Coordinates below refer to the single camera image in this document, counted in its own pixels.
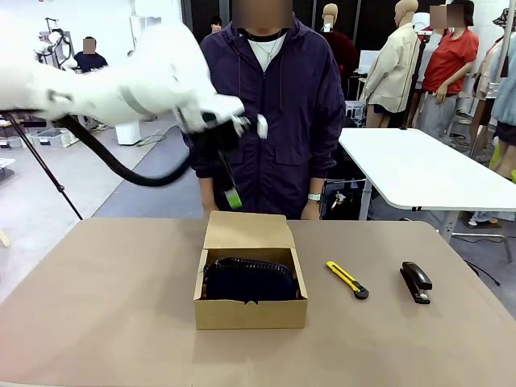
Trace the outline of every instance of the navy jacket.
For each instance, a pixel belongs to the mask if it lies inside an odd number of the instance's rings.
[[[92,69],[101,69],[107,66],[104,56],[97,53],[85,54],[84,52],[78,52],[73,59],[75,59],[83,73],[89,73]]]
[[[264,73],[248,40],[230,23],[208,35],[201,49],[220,94],[238,96],[246,115],[262,114],[268,138],[247,132],[227,157],[243,202],[242,211],[300,218],[310,179],[334,166],[345,116],[339,68],[317,32],[294,18],[280,52]],[[199,159],[197,176],[214,178],[215,202],[229,210],[218,184],[218,163]]]

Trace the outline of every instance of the box flap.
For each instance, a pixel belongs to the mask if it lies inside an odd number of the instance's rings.
[[[212,211],[204,248],[295,248],[283,215]]]

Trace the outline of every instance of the black pole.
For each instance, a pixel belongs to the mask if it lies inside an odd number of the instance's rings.
[[[34,148],[34,145],[29,141],[25,133],[22,131],[22,128],[19,127],[18,123],[16,122],[15,118],[11,114],[4,114],[6,119],[9,120],[9,122],[12,124],[12,126],[15,128],[15,130],[18,132],[18,135],[22,139],[22,141],[27,145],[27,148],[29,151],[31,151],[32,155],[34,156],[35,160],[38,162],[38,164],[41,166],[41,168],[44,170],[44,172],[47,174],[48,178],[51,180],[51,182],[56,187],[57,191],[60,192],[63,195],[63,198],[66,200],[66,202],[72,207],[73,212],[75,212],[75,215],[79,218],[79,220],[82,220],[81,214],[79,214],[79,211],[77,208],[75,208],[75,205],[72,203],[70,198],[65,193],[65,187],[60,184],[60,182],[56,179],[50,168],[45,164],[44,160],[41,158],[40,154],[36,149]]]
[[[424,35],[422,38],[422,41],[419,45],[418,60],[416,60],[416,66],[414,69],[414,73],[412,74],[412,82],[410,83],[409,97],[406,100],[405,114],[403,115],[403,122],[402,122],[402,125],[400,126],[400,129],[403,131],[406,130],[406,124],[407,124],[407,121],[409,120],[410,108],[412,107],[412,100],[414,99],[414,91],[416,90],[416,84],[418,83],[418,78],[419,78],[419,68],[421,67],[422,54],[425,51],[425,47],[427,46],[427,43],[429,41],[430,41],[430,36]]]

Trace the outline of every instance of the cardboard box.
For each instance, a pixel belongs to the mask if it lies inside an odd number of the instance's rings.
[[[298,299],[257,304],[203,299],[206,264],[228,256],[268,260],[289,267],[298,279]],[[212,212],[193,299],[197,329],[304,328],[308,295],[286,218],[282,215]]]

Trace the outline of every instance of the hand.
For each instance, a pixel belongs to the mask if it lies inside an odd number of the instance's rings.
[[[435,103],[440,104],[443,103],[446,99],[446,94],[448,92],[448,86],[445,84],[442,84],[437,91],[435,92]]]
[[[218,211],[218,207],[215,203],[211,203],[209,205],[202,205],[202,209],[204,210],[204,219],[209,219],[211,211]]]
[[[320,218],[319,203],[314,200],[309,200],[301,214],[301,220],[320,220]]]

